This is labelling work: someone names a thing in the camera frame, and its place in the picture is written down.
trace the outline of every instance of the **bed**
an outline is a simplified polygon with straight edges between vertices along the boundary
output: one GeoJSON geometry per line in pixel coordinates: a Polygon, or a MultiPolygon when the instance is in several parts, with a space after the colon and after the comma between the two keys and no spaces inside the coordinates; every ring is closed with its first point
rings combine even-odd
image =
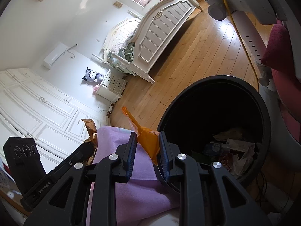
{"type": "Polygon", "coordinates": [[[103,55],[92,55],[123,73],[154,83],[148,72],[195,8],[203,11],[196,0],[161,0],[143,18],[132,12],[133,18],[124,19],[108,33],[100,51],[103,55]],[[131,54],[122,54],[125,47],[131,54]]]}

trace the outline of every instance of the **wooden floor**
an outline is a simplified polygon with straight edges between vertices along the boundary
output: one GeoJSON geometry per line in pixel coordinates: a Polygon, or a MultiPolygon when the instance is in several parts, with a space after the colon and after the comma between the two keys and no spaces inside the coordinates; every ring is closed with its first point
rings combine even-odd
{"type": "MultiPolygon", "coordinates": [[[[190,84],[212,75],[232,75],[244,79],[254,87],[255,76],[240,45],[233,25],[227,19],[216,21],[207,13],[208,5],[200,5],[204,12],[196,9],[188,21],[170,42],[164,53],[150,71],[154,84],[130,75],[128,83],[112,111],[111,125],[130,129],[128,119],[120,108],[126,106],[144,127],[157,129],[159,121],[174,98],[190,84]]],[[[248,14],[263,41],[266,43],[271,25],[261,25],[252,14],[248,14]]],[[[262,169],[268,181],[289,193],[293,172],[284,168],[271,156],[262,169]]],[[[301,175],[296,174],[291,197],[295,198],[301,188],[301,175]]],[[[258,193],[255,181],[248,191],[258,193]]],[[[273,211],[267,206],[266,212],[273,211]]]]}

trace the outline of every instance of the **metal screw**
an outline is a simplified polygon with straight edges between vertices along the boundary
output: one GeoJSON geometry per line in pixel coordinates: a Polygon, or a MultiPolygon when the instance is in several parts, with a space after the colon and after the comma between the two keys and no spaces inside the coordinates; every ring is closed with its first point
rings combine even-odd
{"type": "Polygon", "coordinates": [[[183,154],[183,153],[180,153],[180,154],[178,154],[178,158],[179,158],[180,160],[185,160],[185,159],[187,158],[187,155],[185,155],[185,154],[183,154]]]}
{"type": "Polygon", "coordinates": [[[212,165],[213,165],[214,168],[221,168],[222,167],[222,164],[218,161],[213,162],[212,165]]]}
{"type": "Polygon", "coordinates": [[[81,162],[78,162],[74,165],[75,169],[81,169],[84,165],[81,162]]]}
{"type": "Polygon", "coordinates": [[[112,154],[112,155],[109,156],[109,159],[112,160],[112,161],[117,160],[118,159],[118,155],[112,154]]]}

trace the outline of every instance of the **brown foil wrapper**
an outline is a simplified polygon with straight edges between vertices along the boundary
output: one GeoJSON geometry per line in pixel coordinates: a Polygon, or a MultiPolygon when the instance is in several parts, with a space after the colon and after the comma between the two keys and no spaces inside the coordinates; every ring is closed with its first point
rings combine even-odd
{"type": "Polygon", "coordinates": [[[91,119],[82,119],[82,121],[85,123],[85,126],[87,128],[88,134],[89,134],[89,138],[86,139],[84,142],[90,142],[93,144],[94,146],[94,152],[93,155],[86,161],[86,166],[92,165],[92,162],[94,160],[96,151],[97,151],[97,129],[95,126],[95,123],[93,120],[91,119]]]}

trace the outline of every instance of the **trash can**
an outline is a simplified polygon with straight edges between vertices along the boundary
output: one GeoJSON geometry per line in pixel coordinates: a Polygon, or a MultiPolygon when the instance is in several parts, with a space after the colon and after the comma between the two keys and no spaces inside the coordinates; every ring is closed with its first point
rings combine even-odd
{"type": "MultiPolygon", "coordinates": [[[[195,82],[169,105],[157,131],[165,131],[168,142],[192,155],[192,151],[201,153],[213,135],[235,127],[242,127],[255,143],[261,143],[254,150],[253,163],[237,179],[247,187],[263,166],[271,139],[271,123],[263,99],[244,80],[223,75],[195,82]]],[[[179,192],[179,185],[168,186],[179,192]]]]}

